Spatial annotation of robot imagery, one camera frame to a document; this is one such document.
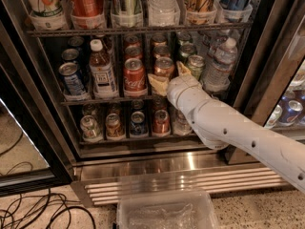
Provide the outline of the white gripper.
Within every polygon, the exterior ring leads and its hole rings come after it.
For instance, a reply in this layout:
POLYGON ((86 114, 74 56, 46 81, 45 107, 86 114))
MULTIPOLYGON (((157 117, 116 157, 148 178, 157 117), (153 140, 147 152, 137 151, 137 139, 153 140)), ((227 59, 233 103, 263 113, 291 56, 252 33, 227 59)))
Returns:
POLYGON ((176 62, 178 77, 169 80, 168 77, 148 74, 152 93, 167 96, 176 109, 192 107, 203 99, 201 84, 191 75, 191 71, 181 62, 176 62))

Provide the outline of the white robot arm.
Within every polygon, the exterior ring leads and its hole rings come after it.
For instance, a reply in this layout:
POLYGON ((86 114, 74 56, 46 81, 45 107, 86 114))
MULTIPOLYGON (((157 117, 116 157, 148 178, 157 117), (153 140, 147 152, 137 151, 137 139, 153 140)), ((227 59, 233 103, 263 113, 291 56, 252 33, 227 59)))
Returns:
POLYGON ((228 104, 210 97, 187 69, 173 79, 150 73, 154 90, 180 111, 210 149, 233 145, 305 192, 305 145, 266 129, 228 104))

